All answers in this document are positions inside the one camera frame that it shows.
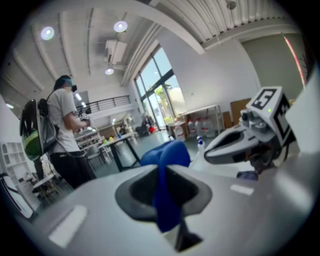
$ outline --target man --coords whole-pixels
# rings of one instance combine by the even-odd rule
[[[126,128],[123,125],[121,125],[121,128],[120,128],[119,132],[120,132],[121,135],[127,134]]]
[[[47,100],[49,118],[59,129],[57,143],[49,151],[55,170],[76,189],[95,178],[87,159],[75,140],[74,132],[90,126],[90,121],[76,119],[77,109],[70,76],[62,75],[55,81],[54,91]]]

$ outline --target white wall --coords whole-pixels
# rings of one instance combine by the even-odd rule
[[[230,102],[250,98],[260,89],[259,79],[246,51],[235,39],[203,55],[167,29],[157,37],[177,77],[188,111],[220,104],[230,111]]]
[[[301,35],[288,34],[298,58],[303,58],[304,44]],[[242,43],[259,77],[262,87],[282,86],[289,99],[296,99],[303,89],[301,76],[284,37],[280,34]],[[301,67],[306,79],[306,69]]]
[[[20,134],[20,121],[15,114],[7,107],[4,99],[0,96],[0,141],[1,142],[22,142]],[[35,173],[34,163],[24,154],[31,172]]]

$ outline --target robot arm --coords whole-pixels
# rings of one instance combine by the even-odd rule
[[[211,164],[250,161],[257,171],[270,167],[284,146],[295,140],[285,114],[290,104],[282,87],[262,88],[241,111],[239,125],[222,132],[207,147]]]

